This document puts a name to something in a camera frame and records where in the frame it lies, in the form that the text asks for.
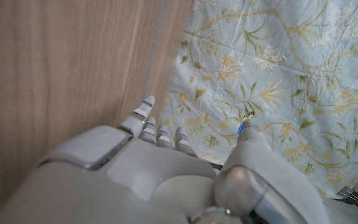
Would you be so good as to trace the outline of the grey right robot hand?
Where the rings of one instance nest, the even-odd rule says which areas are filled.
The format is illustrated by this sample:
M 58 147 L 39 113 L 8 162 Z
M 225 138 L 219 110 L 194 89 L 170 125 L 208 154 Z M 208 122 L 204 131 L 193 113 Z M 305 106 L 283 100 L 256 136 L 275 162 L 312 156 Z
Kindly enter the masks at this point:
M 153 96 L 117 128 L 50 151 L 0 210 L 0 223 L 328 223 L 317 190 L 276 155 L 252 118 L 222 165 L 150 116 Z

